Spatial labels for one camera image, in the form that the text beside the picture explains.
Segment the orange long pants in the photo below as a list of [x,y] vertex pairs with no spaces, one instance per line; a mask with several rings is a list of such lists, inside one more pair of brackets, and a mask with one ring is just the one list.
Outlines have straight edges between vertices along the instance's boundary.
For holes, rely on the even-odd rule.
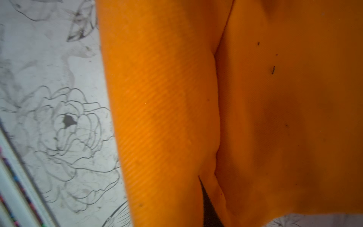
[[362,1],[97,1],[135,227],[363,212]]

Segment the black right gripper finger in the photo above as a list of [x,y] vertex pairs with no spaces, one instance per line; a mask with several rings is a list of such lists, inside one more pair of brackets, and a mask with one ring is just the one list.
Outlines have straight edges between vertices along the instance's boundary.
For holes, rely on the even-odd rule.
[[214,206],[212,205],[200,176],[198,176],[198,178],[203,194],[203,227],[224,227]]

